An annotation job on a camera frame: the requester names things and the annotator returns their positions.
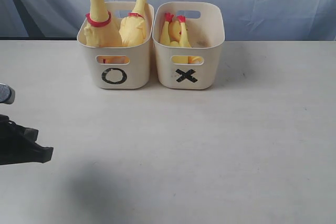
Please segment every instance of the black o mark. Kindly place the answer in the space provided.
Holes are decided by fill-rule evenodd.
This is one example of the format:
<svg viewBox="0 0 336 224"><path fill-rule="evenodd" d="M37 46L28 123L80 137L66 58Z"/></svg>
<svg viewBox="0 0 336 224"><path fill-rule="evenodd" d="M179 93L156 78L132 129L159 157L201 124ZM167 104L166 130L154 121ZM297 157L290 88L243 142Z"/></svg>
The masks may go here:
<svg viewBox="0 0 336 224"><path fill-rule="evenodd" d="M189 70L189 71L186 72L186 73L183 72L183 71L180 70L180 69L177 69L176 73L178 73L178 74L181 75L181 77L178 78L178 79L176 80L177 82L182 82L182 81L184 81L185 79L188 79L189 81L191 81L191 82L193 82L193 83L195 83L195 82L198 81L195 77L192 76L194 73L196 73L196 71L193 70L193 69Z"/></svg>
<svg viewBox="0 0 336 224"><path fill-rule="evenodd" d="M112 70L117 70L119 72L122 73L122 79L120 81L110 81L108 79L106 79L106 76L109 72L111 72ZM105 70L103 72L103 74L101 75L101 78L103 79L104 82L108 83L108 84L113 84L113 85L119 85L119 84L123 84L124 82L126 82L127 80L127 74L125 73L124 70L120 69L120 68L108 68L107 70Z"/></svg>

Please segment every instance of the black x mark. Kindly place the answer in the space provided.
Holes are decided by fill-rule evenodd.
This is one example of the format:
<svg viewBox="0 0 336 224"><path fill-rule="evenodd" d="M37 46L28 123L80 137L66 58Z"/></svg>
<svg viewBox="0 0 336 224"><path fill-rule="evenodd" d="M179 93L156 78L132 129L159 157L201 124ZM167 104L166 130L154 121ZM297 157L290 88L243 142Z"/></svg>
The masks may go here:
<svg viewBox="0 0 336 224"><path fill-rule="evenodd" d="M196 71L193 70L193 69L189 70L187 73L183 72L180 69L177 69L176 73L181 75L181 77L176 80L177 82L184 81L185 79L188 79L189 81L191 81L193 83L198 81L195 77L191 76L192 74L196 73Z"/></svg>

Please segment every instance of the table surface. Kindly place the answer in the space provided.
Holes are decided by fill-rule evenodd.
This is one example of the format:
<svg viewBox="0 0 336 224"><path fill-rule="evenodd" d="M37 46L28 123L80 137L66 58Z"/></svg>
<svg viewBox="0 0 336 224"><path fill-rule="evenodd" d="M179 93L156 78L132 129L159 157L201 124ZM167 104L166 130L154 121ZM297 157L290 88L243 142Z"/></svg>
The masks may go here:
<svg viewBox="0 0 336 224"><path fill-rule="evenodd" d="M226 42L204 91L99 89L76 41L0 49L1 114L55 148L0 167L1 223L336 223L336 43Z"/></svg>

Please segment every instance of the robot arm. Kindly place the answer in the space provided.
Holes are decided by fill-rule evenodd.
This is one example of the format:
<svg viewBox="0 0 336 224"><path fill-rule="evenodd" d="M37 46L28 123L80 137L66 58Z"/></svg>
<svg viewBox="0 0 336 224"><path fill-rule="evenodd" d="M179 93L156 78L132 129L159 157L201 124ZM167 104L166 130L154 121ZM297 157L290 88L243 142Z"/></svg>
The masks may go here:
<svg viewBox="0 0 336 224"><path fill-rule="evenodd" d="M12 104L14 100L14 89L0 83L0 103ZM54 148L38 145L37 136L38 130L17 125L0 114L0 165L50 161Z"/></svg>

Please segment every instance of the white plastic bin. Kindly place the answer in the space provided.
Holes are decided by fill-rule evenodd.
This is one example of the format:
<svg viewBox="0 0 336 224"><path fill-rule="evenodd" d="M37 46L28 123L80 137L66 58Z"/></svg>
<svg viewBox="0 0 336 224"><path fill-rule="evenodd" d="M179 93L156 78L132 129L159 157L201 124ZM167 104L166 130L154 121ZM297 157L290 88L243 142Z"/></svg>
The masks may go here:
<svg viewBox="0 0 336 224"><path fill-rule="evenodd" d="M131 11L135 2L106 2L106 5L109 11L116 13L119 10ZM84 28L87 25L87 20L85 19L77 35L77 42L96 86L103 89L137 89L147 84L150 77L153 6L146 4L144 18L147 24L147 38L143 44L135 47L109 48L86 46ZM102 64L98 63L99 56L127 56L129 63Z"/></svg>
<svg viewBox="0 0 336 224"><path fill-rule="evenodd" d="M199 18L188 18L186 15L188 38L192 47L168 47L160 44L164 14L169 12L176 18L181 11L196 11L200 14ZM153 40L157 73L164 86L200 90L214 83L225 40L223 17L217 6L201 2L169 2L161 5L155 16ZM203 63L176 64L172 61L174 56L200 56Z"/></svg>

